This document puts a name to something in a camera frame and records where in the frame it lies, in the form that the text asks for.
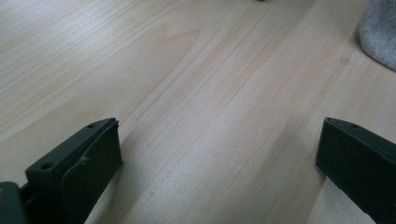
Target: wooden floor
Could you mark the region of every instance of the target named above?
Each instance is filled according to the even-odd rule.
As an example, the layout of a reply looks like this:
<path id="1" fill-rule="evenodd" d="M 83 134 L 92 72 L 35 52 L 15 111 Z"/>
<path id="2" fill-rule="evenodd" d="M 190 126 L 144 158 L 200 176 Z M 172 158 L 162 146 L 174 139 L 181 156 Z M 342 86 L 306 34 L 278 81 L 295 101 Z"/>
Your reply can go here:
<path id="1" fill-rule="evenodd" d="M 326 117 L 396 142 L 366 4 L 1 1 L 0 181 L 115 117 L 124 165 L 87 223 L 372 223 L 314 167 Z"/>

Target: dark green plastic part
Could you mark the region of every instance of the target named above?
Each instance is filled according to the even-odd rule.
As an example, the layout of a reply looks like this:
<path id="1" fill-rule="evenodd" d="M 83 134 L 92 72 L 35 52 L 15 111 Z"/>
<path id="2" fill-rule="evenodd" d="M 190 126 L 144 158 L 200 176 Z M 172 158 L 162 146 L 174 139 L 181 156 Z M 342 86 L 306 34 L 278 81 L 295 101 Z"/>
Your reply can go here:
<path id="1" fill-rule="evenodd" d="M 353 123 L 325 119 L 316 166 L 376 223 L 396 223 L 396 145 Z"/>
<path id="2" fill-rule="evenodd" d="M 16 221 L 21 213 L 31 224 L 82 224 L 121 165 L 118 122 L 92 123 L 26 170 L 28 183 L 6 192 L 14 199 L 7 204 L 22 201 L 23 207 L 13 214 L 0 210 L 0 217 L 8 216 L 0 223 L 23 223 Z"/>

